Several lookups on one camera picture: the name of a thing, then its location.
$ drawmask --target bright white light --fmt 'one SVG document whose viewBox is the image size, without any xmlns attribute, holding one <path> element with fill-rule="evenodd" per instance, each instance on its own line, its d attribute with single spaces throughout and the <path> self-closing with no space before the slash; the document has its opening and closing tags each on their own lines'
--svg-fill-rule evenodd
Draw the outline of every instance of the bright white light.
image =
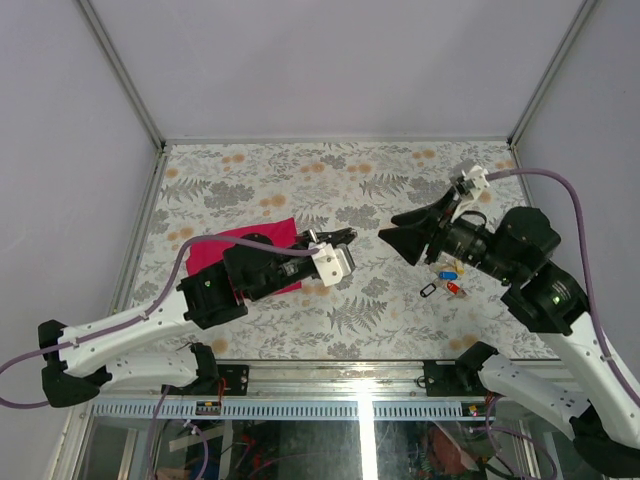
<svg viewBox="0 0 640 480">
<path fill-rule="evenodd" d="M 373 424 L 373 401 L 370 395 L 363 395 L 358 398 L 358 420 L 360 422 L 362 479 L 378 480 L 376 432 Z"/>
</svg>

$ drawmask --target red cloth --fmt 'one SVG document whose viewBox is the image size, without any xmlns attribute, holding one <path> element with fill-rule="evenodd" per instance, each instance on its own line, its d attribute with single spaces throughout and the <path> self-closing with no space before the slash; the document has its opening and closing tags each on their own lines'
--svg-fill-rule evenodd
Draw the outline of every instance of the red cloth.
<svg viewBox="0 0 640 480">
<path fill-rule="evenodd" d="M 276 223 L 265 223 L 262 225 L 236 228 L 235 230 L 220 232 L 220 235 L 243 237 L 250 233 L 259 233 L 269 237 L 276 247 L 289 247 L 296 241 L 296 222 L 293 218 L 288 218 Z M 189 275 L 193 275 L 203 268 L 219 262 L 222 260 L 222 252 L 227 248 L 233 247 L 233 245 L 233 243 L 229 242 L 216 241 L 196 243 L 189 249 L 189 258 L 186 262 L 187 272 Z M 280 290 L 278 293 L 291 292 L 299 289 L 301 286 L 300 282 L 298 282 Z"/>
</svg>

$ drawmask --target floor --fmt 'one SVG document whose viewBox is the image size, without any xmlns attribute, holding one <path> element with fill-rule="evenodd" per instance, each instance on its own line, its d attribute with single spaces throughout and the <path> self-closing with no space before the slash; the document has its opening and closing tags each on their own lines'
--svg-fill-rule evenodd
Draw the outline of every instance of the floor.
<svg viewBox="0 0 640 480">
<path fill-rule="evenodd" d="M 490 171 L 513 166 L 504 142 L 172 146 L 134 304 L 158 294 L 191 236 L 289 217 L 298 230 L 355 227 L 357 270 L 336 287 L 305 281 L 301 290 L 251 304 L 246 317 L 146 350 L 198 340 L 226 359 L 455 358 L 479 339 L 512 358 L 553 358 L 506 312 L 498 282 L 467 269 L 457 281 L 466 295 L 438 288 L 423 299 L 418 292 L 436 278 L 434 269 L 411 267 L 377 238 L 394 214 L 440 198 L 450 170 L 469 159 Z M 523 203 L 518 181 L 505 179 L 482 197 L 481 209 L 495 226 Z"/>
</svg>

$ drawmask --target white wall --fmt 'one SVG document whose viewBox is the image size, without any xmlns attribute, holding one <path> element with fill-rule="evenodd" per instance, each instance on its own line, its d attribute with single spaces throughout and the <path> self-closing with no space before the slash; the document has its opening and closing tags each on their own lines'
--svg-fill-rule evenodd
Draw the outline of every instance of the white wall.
<svg viewBox="0 0 640 480">
<path fill-rule="evenodd" d="M 104 316 L 153 151 L 69 0 L 0 2 L 0 362 Z M 39 401 L 42 359 L 0 395 Z M 66 411 L 0 407 L 0 478 L 43 478 Z"/>
<path fill-rule="evenodd" d="M 94 4 L 168 138 L 506 138 L 581 1 Z"/>
<path fill-rule="evenodd" d="M 596 300 L 612 343 L 640 375 L 640 2 L 604 0 L 578 38 L 519 146 L 522 163 L 566 175 L 584 203 Z M 531 189 L 563 237 L 556 258 L 581 276 L 568 196 Z"/>
</svg>

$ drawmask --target floral tablecloth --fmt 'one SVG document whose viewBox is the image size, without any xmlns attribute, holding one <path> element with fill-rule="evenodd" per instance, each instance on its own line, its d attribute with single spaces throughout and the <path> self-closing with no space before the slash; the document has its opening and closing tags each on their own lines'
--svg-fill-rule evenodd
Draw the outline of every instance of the floral tablecloth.
<svg viewBox="0 0 640 480">
<path fill-rule="evenodd" d="M 411 267 L 377 238 L 394 214 L 440 198 L 450 171 L 469 159 L 490 171 L 513 166 L 503 142 L 172 146 L 134 304 L 159 293 L 184 240 L 288 217 L 299 231 L 356 228 L 357 270 L 331 288 L 305 281 L 301 290 L 250 304 L 246 317 L 146 350 L 198 340 L 234 359 L 455 358 L 480 339 L 513 358 L 553 357 L 499 302 L 498 282 L 467 269 L 456 281 L 466 296 L 438 288 L 423 299 L 418 292 L 434 269 Z M 523 202 L 517 179 L 506 179 L 493 183 L 481 208 L 495 226 Z"/>
</svg>

